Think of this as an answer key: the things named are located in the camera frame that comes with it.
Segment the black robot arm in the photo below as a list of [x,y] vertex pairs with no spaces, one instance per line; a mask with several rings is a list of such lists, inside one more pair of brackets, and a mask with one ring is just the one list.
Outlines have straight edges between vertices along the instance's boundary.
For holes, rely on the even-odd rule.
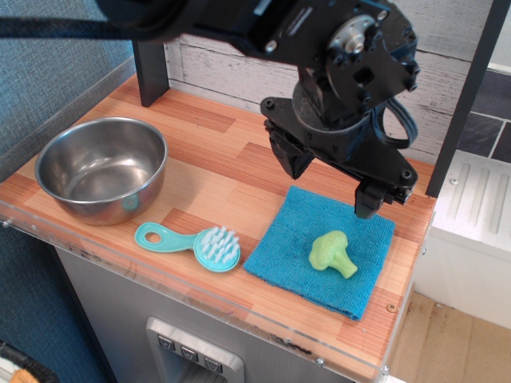
[[355,214],[405,203],[418,180],[403,157],[418,128],[397,95],[413,91],[417,37],[390,1],[101,1],[135,40],[183,34],[223,41],[247,57],[293,65],[291,98],[260,104],[272,151],[298,179],[312,160],[358,181]]

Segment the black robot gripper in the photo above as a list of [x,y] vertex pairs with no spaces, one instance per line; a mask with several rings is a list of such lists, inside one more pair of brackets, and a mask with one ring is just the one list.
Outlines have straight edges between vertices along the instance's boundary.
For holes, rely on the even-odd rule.
[[325,71],[301,68],[292,97],[267,97],[260,110],[271,149],[293,180],[313,159],[358,180],[355,214],[360,219],[371,219],[384,203],[410,198],[418,174],[400,151],[411,145],[418,129],[395,98],[351,112]]

